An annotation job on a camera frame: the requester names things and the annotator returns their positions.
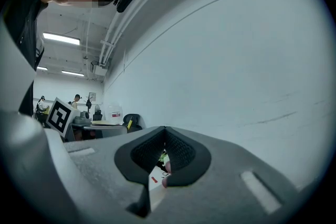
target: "white ceiling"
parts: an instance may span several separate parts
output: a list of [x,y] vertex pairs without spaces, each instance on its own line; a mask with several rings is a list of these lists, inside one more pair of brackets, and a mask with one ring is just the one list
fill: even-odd
[[[90,14],[89,8],[72,6],[60,6],[49,3],[38,17],[38,32],[43,37],[43,32],[66,35],[79,38],[80,46],[66,44],[58,41],[44,39],[45,52],[41,59],[40,66],[47,67],[48,73],[61,73],[62,70],[80,72],[85,79],[101,80],[93,74],[87,74],[87,61],[90,70],[91,62],[99,59],[101,43],[104,39],[112,18],[116,14],[116,7],[111,3],[105,7],[93,8]],[[90,31],[88,37],[88,53],[86,53],[86,35],[88,21],[91,17]]]

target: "hand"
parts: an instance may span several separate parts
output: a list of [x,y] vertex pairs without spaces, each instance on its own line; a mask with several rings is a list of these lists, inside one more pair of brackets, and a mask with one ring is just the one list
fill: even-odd
[[[172,168],[170,166],[170,162],[166,163],[166,170],[168,173],[172,173]],[[167,187],[167,177],[165,177],[164,179],[162,179],[162,185],[166,188]]]

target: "ceiling light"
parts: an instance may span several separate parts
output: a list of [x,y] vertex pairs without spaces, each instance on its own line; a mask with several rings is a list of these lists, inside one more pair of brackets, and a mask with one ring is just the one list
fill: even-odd
[[80,73],[73,73],[73,72],[68,72],[68,71],[63,71],[62,70],[62,73],[64,74],[69,74],[69,75],[75,75],[75,76],[81,76],[81,77],[84,77],[83,74],[80,74]]
[[62,41],[62,42],[71,43],[75,45],[80,45],[80,39],[78,38],[65,37],[65,36],[49,34],[49,33],[43,33],[43,36],[46,39],[52,39],[52,40]]

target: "air conditioning unit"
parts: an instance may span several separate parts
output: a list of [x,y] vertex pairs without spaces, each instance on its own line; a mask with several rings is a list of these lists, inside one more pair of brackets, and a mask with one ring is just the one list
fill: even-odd
[[102,68],[100,66],[95,65],[93,67],[93,73],[98,75],[98,76],[103,76],[104,77],[106,75],[106,72],[107,72],[107,69]]

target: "wall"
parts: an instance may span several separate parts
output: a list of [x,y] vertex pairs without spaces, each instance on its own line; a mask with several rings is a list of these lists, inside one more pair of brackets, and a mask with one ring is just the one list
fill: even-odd
[[76,94],[79,94],[82,99],[77,103],[78,109],[87,111],[86,96],[89,95],[89,92],[97,94],[96,101],[91,102],[90,117],[94,114],[96,104],[99,105],[104,117],[101,82],[88,81],[66,75],[47,74],[38,70],[34,80],[34,107],[36,107],[42,95],[46,98],[46,104],[51,107],[56,97],[68,103],[74,100]]
[[145,127],[237,143],[299,189],[320,176],[336,103],[333,26],[319,0],[181,0],[138,34],[158,1],[123,34],[104,103]]

